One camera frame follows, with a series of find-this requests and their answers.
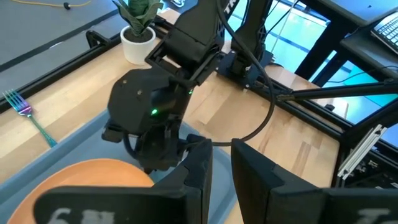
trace keyboard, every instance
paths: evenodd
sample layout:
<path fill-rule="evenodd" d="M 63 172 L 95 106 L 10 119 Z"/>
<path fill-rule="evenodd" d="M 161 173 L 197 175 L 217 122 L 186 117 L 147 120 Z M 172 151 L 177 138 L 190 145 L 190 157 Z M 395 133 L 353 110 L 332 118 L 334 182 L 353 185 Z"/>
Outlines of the keyboard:
<path fill-rule="evenodd" d="M 398 12 L 384 18 L 371 32 L 398 54 Z"/>

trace desk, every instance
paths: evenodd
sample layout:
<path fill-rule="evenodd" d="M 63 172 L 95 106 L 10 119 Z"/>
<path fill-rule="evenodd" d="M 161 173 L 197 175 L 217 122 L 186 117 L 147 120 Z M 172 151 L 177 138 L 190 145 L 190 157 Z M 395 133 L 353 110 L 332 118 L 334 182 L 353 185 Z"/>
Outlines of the desk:
<path fill-rule="evenodd" d="M 364 71 L 386 66 L 398 67 L 398 55 L 381 41 L 372 37 L 369 29 L 360 30 L 343 39 L 337 54 L 314 79 L 314 84 L 323 86 L 349 60 Z M 369 75 L 378 81 L 398 78 L 398 68 L 386 68 Z"/>
<path fill-rule="evenodd" d="M 161 14 L 174 23 L 178 13 Z M 106 109 L 114 82 L 133 68 L 124 59 L 121 45 L 100 55 L 90 63 L 48 86 L 29 98 L 37 120 L 58 141 L 69 136 Z M 293 89 L 317 88 L 314 84 L 280 67 L 267 67 L 268 74 Z M 344 100 L 321 100 L 331 103 L 345 116 Z M 264 119 L 269 102 L 260 96 L 242 91 L 230 81 L 213 73 L 195 88 L 184 121 L 215 141 L 230 141 L 254 130 Z M 8 110 L 0 115 L 0 182 L 21 170 L 49 147 L 30 121 Z M 319 186 L 330 186 L 338 153 L 338 141 L 328 137 L 298 118 L 276 108 L 270 123 L 248 142 L 253 148 Z M 227 223 L 242 223 L 235 206 Z"/>
<path fill-rule="evenodd" d="M 331 20 L 295 73 L 310 79 L 341 40 L 358 27 L 370 25 L 398 8 L 397 1 L 301 0 Z"/>

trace green led light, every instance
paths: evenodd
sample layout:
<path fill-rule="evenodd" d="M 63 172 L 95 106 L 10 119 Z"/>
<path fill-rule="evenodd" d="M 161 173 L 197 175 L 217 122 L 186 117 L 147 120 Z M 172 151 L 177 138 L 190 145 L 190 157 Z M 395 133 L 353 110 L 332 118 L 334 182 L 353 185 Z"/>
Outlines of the green led light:
<path fill-rule="evenodd" d="M 157 114 L 157 109 L 153 109 L 152 112 L 150 113 L 150 115 L 154 115 Z"/>

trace orange plate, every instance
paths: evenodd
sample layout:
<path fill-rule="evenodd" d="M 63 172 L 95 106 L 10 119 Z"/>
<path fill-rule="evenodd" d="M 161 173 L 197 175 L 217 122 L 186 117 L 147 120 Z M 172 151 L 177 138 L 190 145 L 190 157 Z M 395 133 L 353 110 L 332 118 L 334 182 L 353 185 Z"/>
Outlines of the orange plate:
<path fill-rule="evenodd" d="M 92 159 L 70 165 L 40 183 L 19 204 L 8 224 L 35 224 L 33 204 L 49 189 L 65 185 L 152 187 L 153 181 L 142 170 L 116 159 Z"/>

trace metal bracket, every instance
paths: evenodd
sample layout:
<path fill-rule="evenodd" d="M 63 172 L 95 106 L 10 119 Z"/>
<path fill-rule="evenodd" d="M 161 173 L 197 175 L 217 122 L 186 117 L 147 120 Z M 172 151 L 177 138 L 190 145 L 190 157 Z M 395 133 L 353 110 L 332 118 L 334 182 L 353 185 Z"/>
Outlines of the metal bracket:
<path fill-rule="evenodd" d="M 372 149 L 375 143 L 381 138 L 381 136 L 387 131 L 386 127 L 378 124 L 375 128 L 368 131 L 365 137 L 358 143 L 352 153 L 342 163 L 337 173 L 338 177 L 346 180 L 347 177 L 352 173 L 355 167 L 362 161 L 365 155 Z"/>
<path fill-rule="evenodd" d="M 110 42 L 108 38 L 93 30 L 88 30 L 86 32 L 86 39 L 91 49 L 97 45 L 107 45 Z"/>

